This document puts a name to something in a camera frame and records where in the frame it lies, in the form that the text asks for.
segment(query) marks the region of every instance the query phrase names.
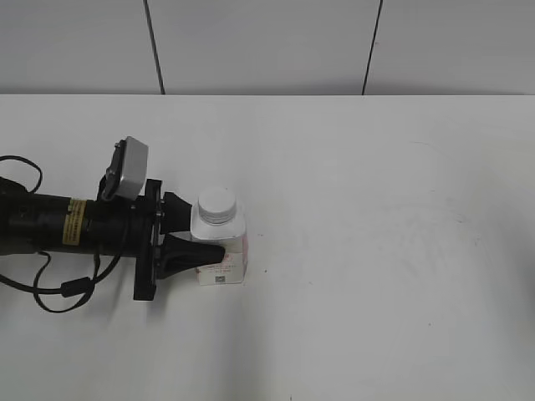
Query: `white plastic bottle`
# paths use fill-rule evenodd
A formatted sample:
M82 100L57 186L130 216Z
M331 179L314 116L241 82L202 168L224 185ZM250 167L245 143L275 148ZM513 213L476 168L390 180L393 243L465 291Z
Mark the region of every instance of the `white plastic bottle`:
M247 233L242 203L226 188L212 187L191 209L191 239L225 247L223 262L197 268L201 285L242 282L247 269Z

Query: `black cable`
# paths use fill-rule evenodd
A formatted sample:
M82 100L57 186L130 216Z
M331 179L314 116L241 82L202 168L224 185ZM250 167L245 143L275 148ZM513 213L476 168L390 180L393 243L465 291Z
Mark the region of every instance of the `black cable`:
M29 159L26 159L22 156L16 156L16 155L0 156L0 162L5 161L5 160L20 161L36 169L39 173L38 182L35 185L35 187L28 193L33 194L39 189L39 187L41 186L41 182L43 181L43 171L38 165L36 165ZM100 181L99 194L97 195L97 199L100 198L100 194L102 192L102 189L104 188L104 185L105 185L105 177L103 177L103 179ZM35 278L33 279L32 286L27 286L26 284L22 284L21 282L16 282L8 277L5 277L2 274L0 274L0 283L5 284L6 286L9 286L16 290L19 290L22 292L29 292L33 294L33 299L35 300L35 302L43 310L50 312L50 313L65 313L65 312L69 312L78 307L83 306L85 303L88 302L88 300L93 295L95 285L101 282L102 280L104 280L115 269L115 267L119 263L119 260L125 251L126 241L130 233L130 205L127 205L126 210L127 210L127 213L125 217L125 227L123 229L123 233L121 236L120 249L102 273L99 274L100 255L99 255L99 252L97 251L94 254L94 259L93 259L94 269L93 269L92 277L82 277L80 279L71 280L69 282L64 282L62 283L60 288L41 288L38 286L39 279L41 278L45 269L48 267L48 265L52 261L52 257L50 256L49 253L45 251L40 251L38 252L38 254L41 256L45 256L47 258L47 261L39 268L37 274L35 275ZM60 295L60 294L63 295L64 297L72 297L74 295L82 295L82 294L83 295L72 307L68 307L66 309L60 309L60 310L51 309L47 307L40 297L41 295Z
M38 173L39 173L39 179L37 181L37 184L35 185L35 187L32 190L28 191L30 194L34 194L35 192L37 192L37 190L41 186L41 182L43 181L43 171L41 170L41 168L38 165L36 165L35 163L33 163L31 160L26 159L25 157L22 157L22 156L16 156L16 155L0 156L0 161L5 161L5 160L20 161L21 163L24 163L25 165L30 165L35 170L37 170Z
M121 237L121 243L120 243L120 249L117 254L113 257L113 259L110 261L108 266L104 269L102 273L99 274L100 269L100 254L97 251L93 256L94 261L94 270L93 270L93 276L91 278L89 277L82 277L78 280L73 280L71 282L64 282L61 286L61 294L64 297L70 297L73 295L79 295L83 293L83 296L72 306L67 307L66 309L51 309L47 307L43 300L40 297L39 291L33 291L33 299L35 302L45 311L50 313L65 313L70 312L78 307L82 307L85 305L88 300L91 298L94 292L94 288L96 284L104 280L117 266L117 263L119 263L120 258L123 255L123 252L125 251L126 247L126 240L128 239L128 235L130 233L130 216L125 217L125 228L123 229L123 235ZM43 274L44 270L47 268L48 264L50 263L52 257L47 252L39 252L39 255L46 256L48 258L47 262L39 269L37 274L35 275L35 278L33 279L33 289L39 290L38 284L39 284L39 278Z
M47 257L47 262L39 269L39 271L35 275L35 278L33 279L33 287L34 288L38 287L39 278L41 278L41 275L43 274L44 269L46 269L47 266L50 264L50 261L52 261L52 257L47 252L39 252L39 255L46 256ZM95 259L92 282L94 281L94 278L97 276L97 274L99 272L99 267L100 267L100 260L97 263L97 261ZM93 292L94 292L94 285L92 287L90 287L87 292L84 292L84 295L72 307L67 307L65 309L51 309L51 308L47 307L44 304L44 302L41 299L41 297L39 296L38 292L34 292L33 293L33 299L46 312L50 312L50 313L66 313L66 312L70 312L70 311L72 311L72 310L74 310L74 309L76 309L78 307L81 307L81 306L85 305L88 302L88 300L91 298L91 296L93 295Z

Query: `robotic arm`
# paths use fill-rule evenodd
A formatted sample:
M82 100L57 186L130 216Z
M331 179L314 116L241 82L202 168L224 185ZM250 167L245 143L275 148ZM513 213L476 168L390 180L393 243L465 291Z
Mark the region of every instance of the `robotic arm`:
M191 205L170 192L162 196L161 181L145 181L147 157L148 147L130 136L115 144L96 200L36 194L42 179L38 166L20 156L0 157L0 161L30 164L40 174L38 186L31 191L0 177L0 255L37 252L47 257L32 286L2 275L0 282L32 293L48 312L67 312L90 299L95 285L122 256L135 258L134 299L143 301L154 298L157 280L221 262L224 248L170 235L190 230ZM144 195L139 195L144 183ZM51 260L49 251L93 254L93 276L64 282L59 288L39 287L38 280ZM102 272L100 255L114 257ZM43 304L43 294L82 297L73 307L55 311Z

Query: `yellow label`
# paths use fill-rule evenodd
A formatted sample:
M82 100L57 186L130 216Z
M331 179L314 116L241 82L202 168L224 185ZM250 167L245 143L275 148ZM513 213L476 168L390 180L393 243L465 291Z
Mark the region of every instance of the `yellow label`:
M71 198L64 223L64 245L78 245L86 200Z

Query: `white wall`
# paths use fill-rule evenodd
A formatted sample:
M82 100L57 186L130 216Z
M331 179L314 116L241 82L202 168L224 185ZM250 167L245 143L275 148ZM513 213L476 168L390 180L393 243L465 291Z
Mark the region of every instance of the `white wall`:
M149 0L169 94L360 94L380 0ZM535 94L535 1L385 0L367 94ZM3 0L0 93L159 93L142 0Z
M385 0L367 94L535 94L535 1Z
M377 0L151 0L166 91L360 94Z
M2 0L0 93L159 93L141 0Z

